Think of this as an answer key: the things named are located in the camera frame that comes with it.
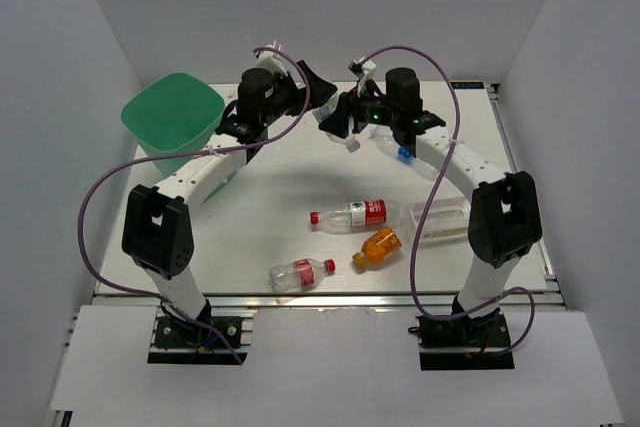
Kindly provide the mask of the green blue label bottle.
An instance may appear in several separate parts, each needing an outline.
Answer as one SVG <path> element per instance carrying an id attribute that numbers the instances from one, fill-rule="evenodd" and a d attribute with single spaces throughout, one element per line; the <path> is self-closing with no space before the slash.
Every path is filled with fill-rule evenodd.
<path id="1" fill-rule="evenodd" d="M 322 107 L 315 108 L 312 113 L 318 128 L 331 142 L 343 145 L 349 153 L 354 153 L 360 148 L 359 141 L 352 133 L 354 122 L 351 116 L 336 113 L 338 105 L 339 97 L 335 95 Z"/>

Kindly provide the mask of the clear bottle blue label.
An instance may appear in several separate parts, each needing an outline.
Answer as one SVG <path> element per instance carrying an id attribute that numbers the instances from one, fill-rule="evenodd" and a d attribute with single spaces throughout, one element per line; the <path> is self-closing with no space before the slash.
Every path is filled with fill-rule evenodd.
<path id="1" fill-rule="evenodd" d="M 375 126 L 371 129 L 369 137 L 380 152 L 396 163 L 404 165 L 428 180 L 434 180 L 437 177 L 437 171 L 432 166 L 419 160 L 407 148 L 396 142 L 389 127 Z"/>

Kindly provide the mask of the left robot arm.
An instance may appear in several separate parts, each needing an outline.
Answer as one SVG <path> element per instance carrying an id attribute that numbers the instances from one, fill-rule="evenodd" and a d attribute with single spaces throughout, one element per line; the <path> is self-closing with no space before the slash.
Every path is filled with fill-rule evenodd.
<path id="1" fill-rule="evenodd" d="M 176 331 L 188 345 L 205 343 L 212 325 L 204 316 L 209 304 L 189 267 L 194 254 L 191 212 L 250 162 L 276 120 L 322 107 L 337 92 L 305 62 L 297 65 L 309 88 L 298 87 L 281 67 L 246 70 L 237 98 L 225 107 L 205 144 L 207 154 L 154 186 L 138 185 L 129 193 L 122 249 L 152 279 L 170 314 L 181 316 Z"/>

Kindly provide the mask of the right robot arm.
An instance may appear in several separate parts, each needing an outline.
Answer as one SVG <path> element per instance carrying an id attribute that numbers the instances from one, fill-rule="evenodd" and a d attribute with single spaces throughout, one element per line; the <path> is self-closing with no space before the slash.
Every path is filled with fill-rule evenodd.
<path id="1" fill-rule="evenodd" d="M 448 180 L 470 203 L 467 238 L 474 256 L 454 300 L 451 331 L 459 343 L 475 345 L 486 336 L 484 316 L 497 309 L 514 267 L 542 236 L 535 182 L 524 171 L 510 173 L 484 160 L 425 110 L 412 69 L 389 70 L 383 88 L 372 78 L 372 62 L 350 69 L 357 85 L 339 95 L 320 130 L 347 139 L 369 124 L 386 126 L 400 146 L 437 170 L 438 182 Z"/>

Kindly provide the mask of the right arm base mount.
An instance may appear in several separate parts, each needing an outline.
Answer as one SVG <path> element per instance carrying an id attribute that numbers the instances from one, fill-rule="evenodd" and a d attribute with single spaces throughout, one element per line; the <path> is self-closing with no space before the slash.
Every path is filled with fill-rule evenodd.
<path id="1" fill-rule="evenodd" d="M 513 370 L 506 319 L 499 311 L 483 318 L 434 321 L 424 316 L 408 328 L 418 340 L 422 371 Z"/>

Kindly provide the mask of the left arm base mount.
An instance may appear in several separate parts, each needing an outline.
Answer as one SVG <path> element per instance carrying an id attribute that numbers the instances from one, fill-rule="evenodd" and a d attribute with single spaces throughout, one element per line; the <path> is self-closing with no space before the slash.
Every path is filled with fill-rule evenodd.
<path id="1" fill-rule="evenodd" d="M 253 316 L 246 313 L 214 311 L 211 325 L 226 339 L 175 319 L 158 310 L 147 355 L 148 364 L 157 365 L 241 365 L 252 343 Z"/>

